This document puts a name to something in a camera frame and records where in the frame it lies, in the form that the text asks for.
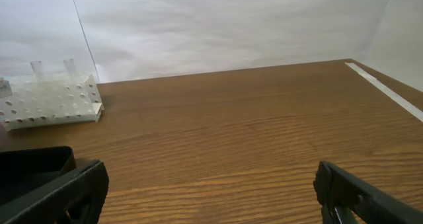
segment wood grain surface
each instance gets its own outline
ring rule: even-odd
[[[422,122],[345,61],[99,85],[99,123],[2,130],[0,150],[104,161],[100,223],[321,223],[321,160],[423,210]],[[420,91],[359,65],[423,109]]]

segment transparent tube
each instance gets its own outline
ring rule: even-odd
[[[77,74],[77,68],[75,67],[75,64],[73,63],[73,59],[65,59],[63,63],[65,64],[66,70],[70,75]]]
[[[44,69],[42,67],[41,61],[31,62],[31,67],[35,73],[35,76],[37,76],[37,78],[41,79],[44,76]]]

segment white tape strip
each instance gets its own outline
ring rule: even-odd
[[[386,87],[383,83],[378,81],[375,77],[369,75],[362,68],[358,67],[355,63],[345,63],[351,69],[356,71],[364,79],[367,79],[372,85],[378,88],[380,91],[385,93],[389,98],[392,98],[397,104],[400,104],[405,110],[414,115],[417,119],[423,122],[423,112],[416,108],[413,104],[409,103],[407,100],[403,99],[396,92],[392,91],[390,88]]]

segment wooden table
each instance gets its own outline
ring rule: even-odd
[[[104,161],[100,223],[320,223],[321,160],[423,210],[422,122],[345,61],[103,84],[99,123],[1,131],[0,149]]]

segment white perforated rack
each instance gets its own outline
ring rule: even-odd
[[[11,95],[0,98],[0,119],[17,128],[98,121],[104,109],[93,76],[55,74],[10,79]]]

